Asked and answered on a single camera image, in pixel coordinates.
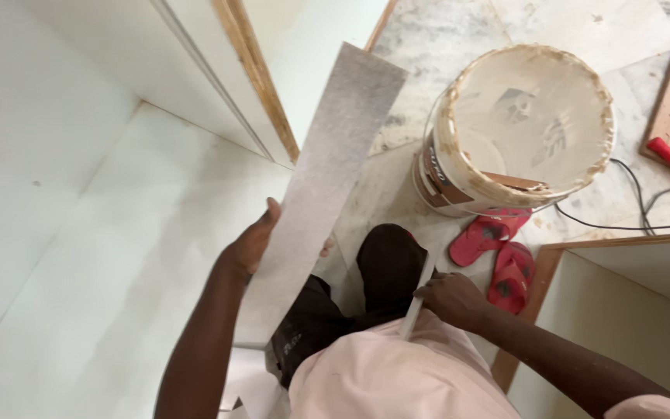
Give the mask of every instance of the bucket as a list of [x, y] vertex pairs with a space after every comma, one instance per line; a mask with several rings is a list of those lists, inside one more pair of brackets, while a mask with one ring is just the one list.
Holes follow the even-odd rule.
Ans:
[[614, 146], [612, 99], [598, 74], [549, 46], [488, 52], [439, 100], [413, 182], [444, 215], [551, 205], [590, 184]]

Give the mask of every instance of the flip-flop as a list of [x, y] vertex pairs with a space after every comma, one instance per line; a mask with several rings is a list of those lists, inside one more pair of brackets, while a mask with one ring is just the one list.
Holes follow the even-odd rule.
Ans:
[[502, 248], [532, 217], [532, 211], [526, 208], [503, 208], [494, 212], [506, 216], [479, 215], [449, 245], [449, 257], [454, 263], [469, 266], [484, 252]]
[[518, 314], [526, 306], [534, 273], [534, 257], [529, 249], [521, 243], [507, 243], [495, 261], [488, 301], [499, 309]]

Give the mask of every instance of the marble floor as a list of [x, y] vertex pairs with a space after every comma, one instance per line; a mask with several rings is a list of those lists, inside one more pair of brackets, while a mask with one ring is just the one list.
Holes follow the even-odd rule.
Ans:
[[[430, 107], [446, 85], [480, 54], [533, 42], [570, 51], [600, 73], [616, 108], [613, 156], [632, 168], [646, 199], [670, 188], [670, 168], [637, 152], [670, 60], [670, 0], [398, 0], [374, 54], [412, 74], [334, 228], [336, 249], [315, 269], [330, 282], [344, 313], [363, 310], [355, 257], [367, 232], [384, 222], [402, 225], [424, 248], [438, 252], [439, 270], [462, 272], [487, 290], [494, 253], [485, 253], [467, 268], [454, 265], [446, 246], [471, 218], [444, 217], [419, 201], [409, 168]], [[561, 207], [592, 224], [639, 225], [633, 184], [614, 164]], [[650, 220], [653, 225], [670, 224], [670, 194], [654, 207]], [[515, 241], [536, 253], [546, 243], [641, 234], [587, 227], [547, 208], [533, 216]], [[472, 338], [492, 363], [497, 348]]]

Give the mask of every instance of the black trousers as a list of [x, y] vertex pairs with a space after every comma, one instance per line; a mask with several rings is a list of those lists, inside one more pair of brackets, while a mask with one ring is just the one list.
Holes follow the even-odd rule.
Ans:
[[303, 360], [340, 336], [405, 316], [418, 286], [427, 252], [396, 224], [374, 227], [363, 240], [356, 262], [363, 277], [366, 314], [345, 317], [330, 300], [330, 286], [310, 275], [273, 334], [273, 352], [288, 388]]

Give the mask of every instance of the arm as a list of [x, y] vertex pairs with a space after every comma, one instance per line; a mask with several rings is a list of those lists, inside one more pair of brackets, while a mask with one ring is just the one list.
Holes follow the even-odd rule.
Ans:
[[226, 381], [237, 311], [246, 281], [268, 245], [281, 208], [268, 210], [219, 256], [175, 346], [159, 387], [154, 418], [216, 417]]
[[415, 291], [442, 321], [488, 339], [521, 360], [593, 417], [639, 395], [670, 391], [630, 368], [491, 305], [461, 274], [436, 274]]

